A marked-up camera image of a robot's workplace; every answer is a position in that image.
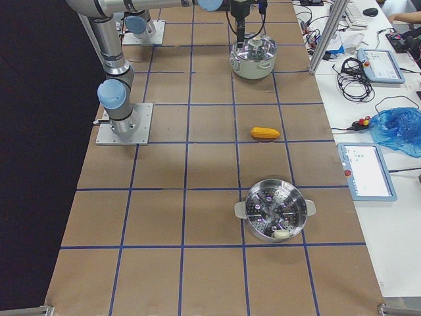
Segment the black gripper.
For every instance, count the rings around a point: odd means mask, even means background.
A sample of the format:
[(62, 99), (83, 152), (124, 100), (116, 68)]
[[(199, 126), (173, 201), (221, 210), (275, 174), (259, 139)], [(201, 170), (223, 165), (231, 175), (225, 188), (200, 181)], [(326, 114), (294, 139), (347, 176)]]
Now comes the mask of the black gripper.
[(231, 0), (230, 14), (235, 18), (235, 32), (237, 46), (242, 46), (245, 39), (245, 18), (249, 16), (252, 1)]

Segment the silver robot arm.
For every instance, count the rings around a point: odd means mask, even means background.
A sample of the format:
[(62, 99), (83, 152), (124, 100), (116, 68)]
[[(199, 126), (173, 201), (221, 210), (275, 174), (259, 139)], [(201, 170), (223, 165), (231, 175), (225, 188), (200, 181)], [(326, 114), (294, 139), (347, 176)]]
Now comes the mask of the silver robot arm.
[(109, 116), (111, 130), (119, 136), (128, 136), (138, 129), (141, 118), (130, 104), (134, 70), (124, 57), (114, 13), (190, 7), (195, 1), (68, 1), (67, 4), (87, 18), (92, 38), (99, 46), (106, 80), (97, 88), (97, 95)]
[[(249, 16), (251, 5), (256, 1), (194, 1), (203, 10), (208, 12), (224, 11), (232, 32), (236, 35), (237, 46), (243, 47), (245, 37), (245, 18)], [(125, 25), (127, 31), (140, 36), (147, 33), (150, 17), (143, 11), (139, 15), (127, 14)]]

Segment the person's forearm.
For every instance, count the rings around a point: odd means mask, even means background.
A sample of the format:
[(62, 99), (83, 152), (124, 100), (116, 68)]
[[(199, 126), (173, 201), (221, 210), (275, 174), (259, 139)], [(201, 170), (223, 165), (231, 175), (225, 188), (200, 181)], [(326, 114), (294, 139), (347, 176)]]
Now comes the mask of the person's forearm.
[(408, 24), (420, 24), (421, 22), (421, 12), (416, 11), (412, 13), (395, 13), (391, 14), (388, 17), (388, 21), (390, 23), (394, 23), (395, 21), (404, 22)]

